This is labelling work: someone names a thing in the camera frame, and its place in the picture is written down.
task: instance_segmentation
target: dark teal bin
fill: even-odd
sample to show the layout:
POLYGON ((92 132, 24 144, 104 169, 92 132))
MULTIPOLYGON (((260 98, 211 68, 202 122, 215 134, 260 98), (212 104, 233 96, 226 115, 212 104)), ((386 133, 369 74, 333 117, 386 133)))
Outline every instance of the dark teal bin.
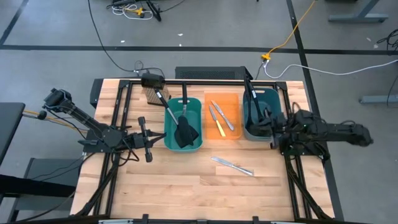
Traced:
MULTIPOLYGON (((182 98, 173 98, 167 102, 170 109, 173 111, 174 116, 178 119, 182 114, 182 98)), ((190 126, 195 128, 198 132, 199 137, 193 142, 193 146, 187 145, 184 148, 180 148, 174 138, 174 132, 177 129, 177 125, 174 123, 171 115, 165 110, 164 115, 164 132, 167 133, 164 138, 164 144, 168 149, 174 152, 195 152, 203 143, 201 136, 201 103, 196 98, 188 97, 187 112, 185 117, 188 119, 190 126)))
MULTIPOLYGON (((264 109, 268 105, 271 108, 271 117, 277 116, 282 112, 282 108, 280 107, 279 94, 275 90, 271 88, 254 88, 256 90, 256 96, 259 101, 259 106, 261 112, 264 112, 264 109)), ((271 136, 254 136, 247 131, 244 127, 248 121, 248 101, 246 99, 245 94, 243 95, 243 133, 247 140, 250 141, 270 141, 271 136)), ((254 123, 258 123, 259 118, 257 115, 256 105, 253 101, 251 101, 251 118, 254 123)))

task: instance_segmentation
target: orange tray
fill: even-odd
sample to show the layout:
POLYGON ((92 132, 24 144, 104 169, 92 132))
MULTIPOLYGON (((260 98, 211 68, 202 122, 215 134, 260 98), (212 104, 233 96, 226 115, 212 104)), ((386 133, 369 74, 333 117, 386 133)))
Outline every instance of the orange tray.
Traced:
POLYGON ((242 136, 242 117, 239 109, 239 96, 237 93, 205 93, 205 133, 207 139, 238 139, 242 136), (230 130, 224 118, 216 110, 213 103, 214 100, 223 110, 229 122, 234 126, 234 131, 230 130), (216 121, 211 116, 209 105, 213 107, 213 111, 224 130, 225 137, 221 136, 217 128, 216 121))

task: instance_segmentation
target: butter knife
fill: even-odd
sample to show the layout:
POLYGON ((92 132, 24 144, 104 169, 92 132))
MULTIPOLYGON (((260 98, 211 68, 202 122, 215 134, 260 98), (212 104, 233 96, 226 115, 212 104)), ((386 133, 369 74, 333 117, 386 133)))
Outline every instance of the butter knife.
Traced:
POLYGON ((213 108, 211 107, 211 105, 209 105, 209 110, 210 110, 211 116, 213 117, 213 120, 216 121, 218 130, 220 131, 221 136, 225 137, 224 130, 223 130, 223 128, 221 127, 220 122, 218 122, 217 117, 216 117, 216 115, 214 114, 214 111, 213 111, 213 108))
POLYGON ((254 176, 254 174, 253 174, 251 171, 248 171, 248 170, 246 170, 246 169, 243 169, 242 167, 238 167, 238 166, 236 166, 236 165, 234 165, 234 164, 232 164, 232 163, 230 163, 230 162, 228 162, 228 161, 226 161, 226 160, 224 160, 224 159, 221 159, 221 158, 219 158, 219 157, 214 157, 214 156, 213 156, 211 159, 213 159, 213 160, 216 161, 216 162, 219 162, 220 164, 223 164, 223 165, 226 165, 226 166, 235 168, 235 169, 241 171, 242 173, 244 173, 244 174, 246 174, 246 175, 254 176))
POLYGON ((225 120, 226 124, 228 125, 228 127, 230 128, 230 130, 233 131, 233 130, 235 129, 235 127, 231 124, 231 122, 228 121, 228 119, 227 119, 226 116, 224 115, 223 111, 222 111, 221 108, 218 106, 218 104, 217 104, 214 100, 212 100, 211 102, 213 103, 213 105, 214 105, 214 107, 216 108, 216 110, 217 110, 217 111, 221 114, 221 116, 224 118, 224 120, 225 120))

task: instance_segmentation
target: concrete floor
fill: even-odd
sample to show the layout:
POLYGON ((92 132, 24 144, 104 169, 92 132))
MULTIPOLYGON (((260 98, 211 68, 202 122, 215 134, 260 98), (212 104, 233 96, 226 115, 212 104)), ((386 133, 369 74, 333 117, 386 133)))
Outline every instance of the concrete floor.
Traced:
MULTIPOLYGON (((22 0, 0 0, 0 30, 5 30, 22 0)), ((187 0, 165 12, 162 23, 131 21, 106 10, 109 0, 92 0, 93 15, 105 45, 112 46, 210 46, 274 47, 292 31, 285 1, 187 0)), ((178 0, 160 1, 166 8, 178 0)), ((329 14, 356 12, 367 1, 335 3, 317 1, 300 26, 306 49, 373 50, 378 39, 396 29, 395 0, 378 3, 374 12, 389 13, 383 24, 331 24, 329 14)), ((311 1, 294 0, 297 17, 311 1)), ((6 45, 99 46, 86 1, 30 0, 7 38, 6 45)), ((375 50, 385 49, 384 44, 375 50)), ((297 48, 294 37, 285 48, 297 48)), ((257 72, 260 53, 255 52, 135 52, 112 51, 117 63, 133 69, 136 60, 146 67, 161 68, 167 78, 176 66, 246 66, 257 72)), ((347 72, 385 63, 397 56, 307 54, 310 67, 347 72)), ((272 54, 269 73, 278 75, 291 63, 300 63, 298 54, 272 54)), ((51 88, 68 90, 74 102, 94 114, 88 104, 94 78, 131 77, 117 69, 102 51, 0 50, 0 101, 20 101, 28 110, 41 109, 51 88)), ((386 105, 363 106, 362 95, 386 95, 397 75, 398 65, 336 77, 312 72, 321 116, 329 122, 353 119, 367 126, 374 144, 367 148, 346 143, 329 144, 335 179, 346 221, 394 223, 398 151, 396 150, 397 109, 386 105)), ((268 80, 263 73, 259 79, 268 80)), ((281 80, 303 80, 300 68, 292 68, 281 80)), ((31 157, 78 158, 82 147, 79 135, 51 123, 22 119, 0 173, 22 177, 31 157)), ((12 200, 3 202, 0 222, 6 220, 12 200)), ((61 217, 66 213, 51 213, 61 217)))

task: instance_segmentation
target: white cable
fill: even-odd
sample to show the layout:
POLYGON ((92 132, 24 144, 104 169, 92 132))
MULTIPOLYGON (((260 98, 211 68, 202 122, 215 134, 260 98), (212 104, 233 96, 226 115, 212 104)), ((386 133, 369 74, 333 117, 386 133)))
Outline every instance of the white cable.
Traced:
POLYGON ((150 18, 136 18, 136 17, 129 17, 126 12, 128 12, 126 9, 131 9, 131 10, 136 10, 138 9, 137 5, 135 4, 129 4, 126 7, 114 7, 112 6, 112 13, 121 16, 124 15, 128 19, 137 19, 137 20, 149 20, 154 17, 153 13, 151 11, 143 11, 142 13, 150 13, 151 17, 150 18))
POLYGON ((357 73, 357 72, 362 72, 362 71, 365 71, 365 70, 368 70, 368 69, 371 69, 371 68, 378 68, 378 67, 383 67, 383 66, 386 66, 386 65, 390 65, 390 64, 392 64, 392 63, 394 63, 394 62, 398 62, 398 60, 393 60, 392 62, 388 62, 388 63, 382 64, 382 65, 374 65, 374 66, 370 66, 370 67, 366 67, 366 68, 359 69, 359 70, 357 70, 357 71, 346 72, 346 73, 326 72, 326 71, 322 71, 322 70, 315 69, 315 68, 309 68, 309 67, 306 67, 306 66, 303 66, 303 65, 291 64, 291 65, 289 65, 288 67, 286 67, 285 70, 284 70, 279 76, 277 76, 277 77, 272 77, 272 76, 270 76, 270 75, 267 73, 267 65, 268 65, 268 63, 269 63, 269 60, 267 60, 265 64, 263 63, 263 64, 264 64, 263 67, 264 67, 264 73, 265 73, 269 78, 277 79, 277 78, 280 78, 282 75, 284 75, 284 73, 285 73, 290 67, 293 67, 293 66, 302 67, 302 68, 307 68, 307 69, 309 69, 309 70, 313 70, 313 71, 321 72, 321 73, 325 73, 325 74, 330 74, 330 75, 351 75, 351 74, 354 74, 354 73, 357 73))

